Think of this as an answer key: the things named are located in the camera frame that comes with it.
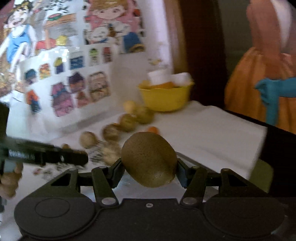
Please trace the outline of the person's left hand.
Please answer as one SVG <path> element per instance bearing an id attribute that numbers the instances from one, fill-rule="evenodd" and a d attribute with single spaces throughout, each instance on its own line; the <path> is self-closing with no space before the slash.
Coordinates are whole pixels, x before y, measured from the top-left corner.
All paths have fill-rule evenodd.
<path id="1" fill-rule="evenodd" d="M 1 197 L 11 199 L 15 196 L 19 186 L 19 181 L 22 178 L 23 163 L 17 163 L 15 169 L 9 173 L 3 173 L 1 176 Z"/>

